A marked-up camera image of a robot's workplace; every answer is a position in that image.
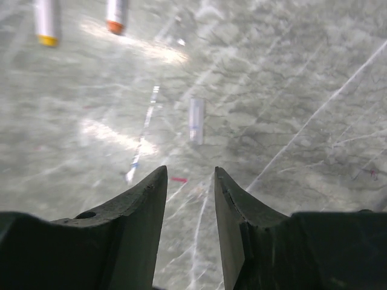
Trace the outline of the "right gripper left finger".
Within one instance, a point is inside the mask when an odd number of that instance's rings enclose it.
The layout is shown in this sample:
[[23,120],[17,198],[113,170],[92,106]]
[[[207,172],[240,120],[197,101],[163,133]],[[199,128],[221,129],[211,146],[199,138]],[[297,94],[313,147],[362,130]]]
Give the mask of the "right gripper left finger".
[[161,166],[72,219],[1,213],[1,288],[151,289],[167,182]]

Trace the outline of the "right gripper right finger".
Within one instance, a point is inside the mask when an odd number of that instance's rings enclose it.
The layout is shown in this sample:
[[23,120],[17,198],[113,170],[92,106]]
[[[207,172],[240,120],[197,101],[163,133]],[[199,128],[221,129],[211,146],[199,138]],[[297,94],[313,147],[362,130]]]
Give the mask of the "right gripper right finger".
[[283,215],[215,168],[226,289],[385,289],[386,214]]

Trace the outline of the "white marker orange tip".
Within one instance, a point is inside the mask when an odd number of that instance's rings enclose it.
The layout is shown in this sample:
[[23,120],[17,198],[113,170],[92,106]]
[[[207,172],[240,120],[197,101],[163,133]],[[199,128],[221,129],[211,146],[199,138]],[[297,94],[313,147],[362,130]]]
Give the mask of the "white marker orange tip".
[[128,0],[107,0],[106,27],[116,35],[121,35],[126,27],[128,18]]

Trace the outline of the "white marker yellow tip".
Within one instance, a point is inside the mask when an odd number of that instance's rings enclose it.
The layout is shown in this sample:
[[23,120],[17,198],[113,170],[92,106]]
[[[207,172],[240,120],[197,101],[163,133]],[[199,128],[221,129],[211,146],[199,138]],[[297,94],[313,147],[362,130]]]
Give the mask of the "white marker yellow tip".
[[60,1],[35,0],[34,26],[39,43],[46,47],[57,47],[60,41]]

